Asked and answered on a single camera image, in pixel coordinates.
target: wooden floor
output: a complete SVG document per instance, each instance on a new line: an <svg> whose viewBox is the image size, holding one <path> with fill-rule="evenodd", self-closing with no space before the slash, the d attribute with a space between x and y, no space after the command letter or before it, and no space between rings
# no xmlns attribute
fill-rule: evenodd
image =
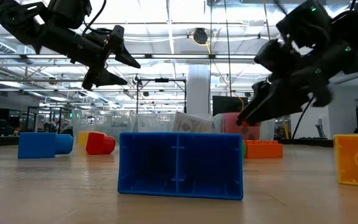
<svg viewBox="0 0 358 224"><path fill-rule="evenodd" d="M242 202L119 195L118 153L18 161L0 147L0 223L358 223L358 187L336 182L332 149L247 161Z"/></svg>

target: toy block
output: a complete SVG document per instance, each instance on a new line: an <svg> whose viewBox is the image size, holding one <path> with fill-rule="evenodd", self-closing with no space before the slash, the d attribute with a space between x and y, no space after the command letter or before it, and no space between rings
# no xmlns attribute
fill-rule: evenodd
<svg viewBox="0 0 358 224"><path fill-rule="evenodd" d="M245 141L243 141L242 142L242 155L241 155L241 157L242 158L246 158L246 152L247 152L247 145L246 145L246 142Z"/></svg>
<svg viewBox="0 0 358 224"><path fill-rule="evenodd" d="M77 146L86 146L90 133L100 133L97 131L80 131L78 132Z"/></svg>
<svg viewBox="0 0 358 224"><path fill-rule="evenodd" d="M103 154L111 154L116 148L116 140L113 137L105 136L103 143Z"/></svg>
<svg viewBox="0 0 358 224"><path fill-rule="evenodd" d="M56 154L69 154L73 138L69 134L20 133L18 159L54 158Z"/></svg>
<svg viewBox="0 0 358 224"><path fill-rule="evenodd" d="M72 150L73 137L69 134L57 134L55 155L69 155Z"/></svg>
<svg viewBox="0 0 358 224"><path fill-rule="evenodd" d="M227 134L241 134L243 140L258 140L260 138L260 126L250 126L243 122L237 125L239 113L224 113L222 118L221 132Z"/></svg>
<svg viewBox="0 0 358 224"><path fill-rule="evenodd" d="M20 133L17 158L54 158L55 139L55 133Z"/></svg>
<svg viewBox="0 0 358 224"><path fill-rule="evenodd" d="M103 133L89 133L86 144L86 152L89 155L104 155L113 152L116 147L116 140L113 137L105 136Z"/></svg>
<svg viewBox="0 0 358 224"><path fill-rule="evenodd" d="M242 136L121 133L118 192L242 200Z"/></svg>
<svg viewBox="0 0 358 224"><path fill-rule="evenodd" d="M277 141L246 141L247 159L282 158L283 145Z"/></svg>
<svg viewBox="0 0 358 224"><path fill-rule="evenodd" d="M358 185L358 134L335 135L334 142L338 182Z"/></svg>

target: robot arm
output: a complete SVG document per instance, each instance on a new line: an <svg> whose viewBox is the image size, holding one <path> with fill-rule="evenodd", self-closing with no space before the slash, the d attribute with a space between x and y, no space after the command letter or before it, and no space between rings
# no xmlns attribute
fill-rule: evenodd
<svg viewBox="0 0 358 224"><path fill-rule="evenodd" d="M358 72L358 3L331 18L317 0L307 0L276 26L283 42L268 41L254 59L272 74L254 84L254 99L238 116L238 124L302 112L308 101L324 107L332 100L329 79L341 71ZM312 51L300 55L293 42Z"/></svg>
<svg viewBox="0 0 358 224"><path fill-rule="evenodd" d="M42 2L20 5L15 0L0 0L0 24L23 44L33 46L37 54L47 47L66 55L71 63L88 66L83 82L86 90L93 84L126 85L124 79L105 69L110 54L119 62L140 68L124 46L124 28L115 26L108 32L98 29L84 35L71 30L79 28L91 10L90 0L51 0L48 7Z"/></svg>

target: ceiling light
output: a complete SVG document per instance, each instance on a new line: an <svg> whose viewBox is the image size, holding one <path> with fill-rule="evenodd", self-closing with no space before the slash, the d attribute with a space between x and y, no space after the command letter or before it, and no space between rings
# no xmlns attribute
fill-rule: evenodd
<svg viewBox="0 0 358 224"><path fill-rule="evenodd" d="M26 55L30 59L67 59L64 55L59 54L42 54L42 55Z"/></svg>
<svg viewBox="0 0 358 224"><path fill-rule="evenodd" d="M118 109L118 108L121 108L121 106L117 103L109 103L109 106L113 109Z"/></svg>
<svg viewBox="0 0 358 224"><path fill-rule="evenodd" d="M135 55L131 55L134 59L138 59L138 58L145 58L145 55L139 55L139 54L135 54Z"/></svg>
<svg viewBox="0 0 358 224"><path fill-rule="evenodd" d="M75 91L78 91L78 90L70 90L70 89L64 89L64 90L57 90L57 91L61 91L61 92L75 92Z"/></svg>
<svg viewBox="0 0 358 224"><path fill-rule="evenodd" d="M228 55L217 55L215 56L216 59L229 59ZM253 60L255 55L230 55L230 59L238 60L238 59L249 59Z"/></svg>
<svg viewBox="0 0 358 224"><path fill-rule="evenodd" d="M17 89L0 89L0 91L20 91L20 90L17 90Z"/></svg>
<svg viewBox="0 0 358 224"><path fill-rule="evenodd" d="M164 58L164 59L187 59L187 58L194 58L194 59L203 59L209 58L209 55L152 55L152 58Z"/></svg>
<svg viewBox="0 0 358 224"><path fill-rule="evenodd" d="M38 92L40 92L40 91L55 91L55 90L41 90L41 89L39 89L39 90L23 90L23 91L38 91Z"/></svg>
<svg viewBox="0 0 358 224"><path fill-rule="evenodd" d="M80 108L83 108L83 109L86 109L86 110L90 110L90 109L92 109L92 107L91 107L91 106L80 106Z"/></svg>
<svg viewBox="0 0 358 224"><path fill-rule="evenodd" d="M45 97L44 95L41 95L39 93L30 92L30 94L32 94L34 96L38 96L38 97Z"/></svg>
<svg viewBox="0 0 358 224"><path fill-rule="evenodd" d="M10 87L15 87L15 88L23 87L22 84L17 83L17 82L0 82L0 84L10 86Z"/></svg>
<svg viewBox="0 0 358 224"><path fill-rule="evenodd" d="M15 54L11 54L11 55L7 55L7 54L0 54L0 59L21 59L20 55L15 55Z"/></svg>
<svg viewBox="0 0 358 224"><path fill-rule="evenodd" d="M89 97L92 97L94 98L95 100L98 100L99 99L99 95L92 92L92 91L87 91L86 94L89 96Z"/></svg>
<svg viewBox="0 0 358 224"><path fill-rule="evenodd" d="M48 104L48 103L40 103L40 106L41 106L41 107L50 106L50 104Z"/></svg>
<svg viewBox="0 0 358 224"><path fill-rule="evenodd" d="M50 97L50 99L51 99L51 100L55 100L55 101L60 101L60 102L67 101L66 98L57 97L57 96Z"/></svg>

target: blue toy block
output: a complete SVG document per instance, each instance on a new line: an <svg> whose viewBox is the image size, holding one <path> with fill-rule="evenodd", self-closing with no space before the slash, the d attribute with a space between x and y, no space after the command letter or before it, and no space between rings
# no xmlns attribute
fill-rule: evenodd
<svg viewBox="0 0 358 224"><path fill-rule="evenodd" d="M242 200L240 134L122 133L118 192Z"/></svg>
<svg viewBox="0 0 358 224"><path fill-rule="evenodd" d="M73 150L73 138L69 134L20 133L18 159L54 158Z"/></svg>
<svg viewBox="0 0 358 224"><path fill-rule="evenodd" d="M20 133L18 159L55 157L55 133Z"/></svg>
<svg viewBox="0 0 358 224"><path fill-rule="evenodd" d="M68 155L73 150L74 139L69 134L56 135L56 155Z"/></svg>

